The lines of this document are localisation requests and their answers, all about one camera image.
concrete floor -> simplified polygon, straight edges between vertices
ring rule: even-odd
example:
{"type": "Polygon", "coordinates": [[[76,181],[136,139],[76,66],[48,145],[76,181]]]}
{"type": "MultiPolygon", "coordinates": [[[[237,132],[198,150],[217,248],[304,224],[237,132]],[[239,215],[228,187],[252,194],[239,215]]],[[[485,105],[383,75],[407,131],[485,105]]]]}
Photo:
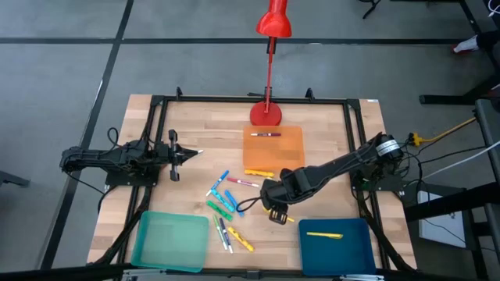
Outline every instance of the concrete floor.
{"type": "MultiPolygon", "coordinates": [[[[0,37],[114,37],[126,0],[3,0],[0,37]]],[[[483,30],[488,13],[468,1],[483,30]]],[[[267,0],[142,0],[132,9],[125,37],[259,37],[254,28],[267,0]]],[[[461,38],[473,31],[458,4],[382,2],[367,20],[368,5],[354,0],[290,1],[294,37],[461,38]]],[[[120,128],[129,94],[245,95],[265,83],[265,45],[122,45],[92,139],[107,148],[105,132],[120,128]]],[[[0,44],[0,170],[31,179],[29,188],[0,188],[0,272],[35,269],[66,177],[62,150],[78,144],[111,46],[0,44]]],[[[273,94],[318,98],[376,98],[386,129],[399,140],[410,131],[432,136],[472,116],[469,106],[422,106],[420,94],[460,94],[492,73],[484,53],[450,54],[449,46],[347,46],[279,44],[273,94]]],[[[473,124],[444,139],[421,159],[482,145],[473,124]]],[[[429,173],[464,157],[425,166],[429,173]]],[[[416,175],[416,169],[410,173],[416,175]]],[[[84,171],[102,187],[104,173],[84,171]]],[[[493,180],[483,157],[429,180],[475,187],[493,180]]],[[[98,194],[79,186],[55,267],[83,265],[97,219],[98,194]]],[[[484,219],[481,210],[476,220],[484,219]]],[[[474,277],[467,251],[431,243],[412,233],[418,266],[425,272],[474,277]]],[[[491,241],[481,240],[484,247],[491,241]]],[[[493,253],[484,252],[488,273],[499,278],[493,253]]]]}

dark blue bin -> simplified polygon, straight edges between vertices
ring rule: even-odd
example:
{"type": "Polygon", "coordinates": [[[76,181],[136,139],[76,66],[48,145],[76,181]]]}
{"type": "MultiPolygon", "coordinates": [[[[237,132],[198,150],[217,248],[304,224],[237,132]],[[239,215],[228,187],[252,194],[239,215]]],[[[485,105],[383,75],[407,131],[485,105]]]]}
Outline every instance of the dark blue bin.
{"type": "Polygon", "coordinates": [[[303,219],[298,223],[302,271],[307,276],[374,274],[370,231],[364,219],[303,219]],[[306,235],[340,233],[341,239],[306,235]]]}

wooden tabletop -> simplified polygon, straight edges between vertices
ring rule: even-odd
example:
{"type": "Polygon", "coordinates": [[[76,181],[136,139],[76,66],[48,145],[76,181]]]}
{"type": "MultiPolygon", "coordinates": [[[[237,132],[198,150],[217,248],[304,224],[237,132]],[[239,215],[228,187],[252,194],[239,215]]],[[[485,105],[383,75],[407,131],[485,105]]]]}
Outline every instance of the wooden tabletop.
{"type": "MultiPolygon", "coordinates": [[[[120,131],[121,144],[141,136],[150,100],[151,95],[130,96],[120,131]]],[[[376,100],[360,100],[360,103],[366,137],[370,139],[384,131],[380,106],[376,100]]],[[[206,269],[300,270],[298,221],[358,218],[358,206],[351,195],[347,174],[332,179],[316,196],[290,206],[288,215],[295,222],[288,222],[284,226],[268,220],[262,203],[258,202],[245,212],[244,218],[234,215],[233,221],[227,223],[227,227],[233,226],[248,240],[255,252],[248,252],[234,239],[234,254],[225,251],[213,225],[214,211],[205,203],[205,194],[227,169],[232,177],[262,183],[262,177],[246,176],[243,173],[242,131],[244,126],[250,125],[249,111],[252,106],[251,103],[169,102],[163,136],[167,136],[168,130],[175,129],[179,144],[185,148],[203,149],[204,152],[179,167],[179,182],[170,181],[168,169],[162,171],[152,192],[149,210],[204,215],[209,219],[206,269]]],[[[283,112],[282,125],[300,126],[303,130],[306,165],[320,165],[348,153],[342,106],[286,104],[280,105],[280,108],[283,112]]],[[[155,120],[153,128],[157,125],[158,116],[155,120]]],[[[354,112],[352,122],[353,131],[356,132],[354,112]]],[[[356,145],[359,145],[356,134],[355,139],[356,145]]],[[[223,181],[217,188],[229,189],[239,201],[259,196],[259,188],[228,181],[223,181]]],[[[87,259],[89,262],[100,258],[122,230],[130,191],[131,187],[117,187],[102,202],[87,259]]],[[[401,202],[391,192],[378,192],[377,196],[387,238],[405,261],[415,268],[415,257],[401,202]]],[[[126,261],[130,260],[134,241],[135,231],[130,235],[126,261]]],[[[375,262],[380,268],[377,238],[373,233],[371,242],[375,262]]]]}

yellow marker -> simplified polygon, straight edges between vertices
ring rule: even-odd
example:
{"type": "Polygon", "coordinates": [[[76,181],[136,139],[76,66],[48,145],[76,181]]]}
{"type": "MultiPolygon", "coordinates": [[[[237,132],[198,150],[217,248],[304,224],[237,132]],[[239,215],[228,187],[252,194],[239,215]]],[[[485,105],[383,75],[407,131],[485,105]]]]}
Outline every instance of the yellow marker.
{"type": "Polygon", "coordinates": [[[250,245],[250,243],[247,240],[245,240],[243,237],[241,237],[241,235],[239,233],[237,233],[236,230],[234,230],[234,228],[229,226],[227,228],[227,231],[229,231],[229,233],[233,234],[234,238],[236,238],[236,240],[240,241],[240,243],[243,244],[243,246],[245,246],[249,251],[253,252],[253,246],[250,245]]]}
{"type": "Polygon", "coordinates": [[[274,176],[274,173],[246,169],[245,175],[264,176],[272,178],[274,176]]]}
{"type": "MultiPolygon", "coordinates": [[[[270,211],[270,210],[268,210],[268,209],[266,209],[266,208],[264,208],[264,206],[262,207],[262,209],[264,209],[264,211],[266,211],[268,214],[269,214],[269,213],[271,213],[271,211],[270,211]]],[[[295,220],[294,220],[294,219],[292,219],[292,218],[291,218],[291,217],[289,217],[289,216],[287,217],[287,221],[289,221],[289,222],[295,222],[295,220]]]]}
{"type": "Polygon", "coordinates": [[[321,237],[328,237],[328,238],[333,238],[333,239],[342,239],[344,235],[339,234],[339,233],[314,233],[314,232],[307,232],[307,235],[310,236],[321,236],[321,237]]]}

lamp base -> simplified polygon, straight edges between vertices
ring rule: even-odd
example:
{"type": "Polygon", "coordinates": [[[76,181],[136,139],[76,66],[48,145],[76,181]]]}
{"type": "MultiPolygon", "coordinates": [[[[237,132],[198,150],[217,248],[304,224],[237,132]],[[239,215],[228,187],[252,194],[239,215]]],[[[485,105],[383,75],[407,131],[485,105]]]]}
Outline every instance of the lamp base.
{"type": "Polygon", "coordinates": [[[281,109],[280,107],[270,102],[269,111],[264,113],[266,103],[260,101],[256,103],[250,111],[250,122],[253,126],[278,126],[281,122],[281,109]]]}

